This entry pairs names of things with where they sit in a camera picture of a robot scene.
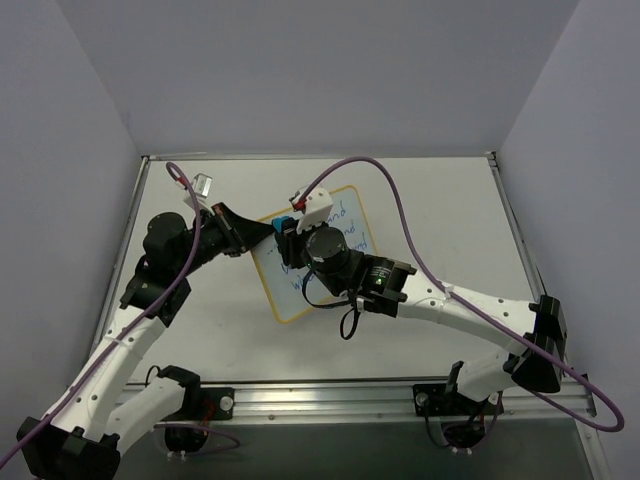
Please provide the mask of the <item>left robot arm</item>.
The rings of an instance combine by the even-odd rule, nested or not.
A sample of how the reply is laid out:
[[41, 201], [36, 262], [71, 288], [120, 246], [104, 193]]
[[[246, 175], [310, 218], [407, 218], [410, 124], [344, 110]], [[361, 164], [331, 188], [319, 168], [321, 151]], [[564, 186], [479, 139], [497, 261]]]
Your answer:
[[199, 376], [175, 366], [163, 368], [126, 403], [116, 402], [184, 305], [191, 292], [187, 275], [220, 254], [238, 257], [273, 232], [272, 225], [242, 218], [223, 203], [198, 210], [192, 225], [174, 212], [150, 220], [144, 254], [89, 363], [42, 419], [29, 417], [18, 430], [34, 476], [111, 479], [124, 454], [157, 423], [200, 411]]

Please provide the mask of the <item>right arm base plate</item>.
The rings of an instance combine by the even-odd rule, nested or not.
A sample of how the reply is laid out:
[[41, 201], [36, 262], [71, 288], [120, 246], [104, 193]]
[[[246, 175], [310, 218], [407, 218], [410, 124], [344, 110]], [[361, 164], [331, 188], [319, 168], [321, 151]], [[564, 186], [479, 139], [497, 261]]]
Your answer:
[[419, 417], [469, 417], [489, 415], [495, 407], [488, 401], [476, 402], [447, 390], [445, 383], [414, 384], [414, 411]]

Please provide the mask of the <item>blue whiteboard eraser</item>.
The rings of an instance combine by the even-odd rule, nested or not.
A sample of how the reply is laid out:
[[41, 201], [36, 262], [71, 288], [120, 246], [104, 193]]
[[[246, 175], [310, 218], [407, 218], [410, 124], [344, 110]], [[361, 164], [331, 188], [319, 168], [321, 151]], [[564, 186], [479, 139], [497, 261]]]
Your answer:
[[283, 234], [286, 231], [290, 231], [291, 229], [296, 230], [297, 228], [297, 220], [291, 216], [279, 216], [274, 217], [271, 220], [271, 225], [274, 230], [278, 234]]

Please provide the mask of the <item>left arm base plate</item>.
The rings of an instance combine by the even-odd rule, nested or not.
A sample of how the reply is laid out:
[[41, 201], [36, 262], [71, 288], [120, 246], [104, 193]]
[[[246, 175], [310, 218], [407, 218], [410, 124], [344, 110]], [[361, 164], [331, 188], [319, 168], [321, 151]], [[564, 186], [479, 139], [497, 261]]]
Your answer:
[[233, 418], [235, 390], [231, 387], [202, 388], [186, 419], [200, 423], [228, 421]]

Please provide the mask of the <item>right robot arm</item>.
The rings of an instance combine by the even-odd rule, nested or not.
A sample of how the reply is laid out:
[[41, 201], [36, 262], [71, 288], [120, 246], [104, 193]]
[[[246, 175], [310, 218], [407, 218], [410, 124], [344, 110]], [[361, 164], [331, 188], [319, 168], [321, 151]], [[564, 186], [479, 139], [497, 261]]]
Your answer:
[[558, 299], [507, 300], [450, 284], [437, 286], [413, 266], [348, 247], [345, 236], [326, 223], [298, 231], [297, 220], [273, 220], [284, 264], [304, 268], [305, 281], [319, 281], [334, 307], [353, 317], [364, 312], [419, 319], [486, 340], [498, 351], [476, 361], [458, 361], [444, 388], [455, 412], [469, 411], [490, 395], [518, 386], [540, 394], [561, 389], [566, 324]]

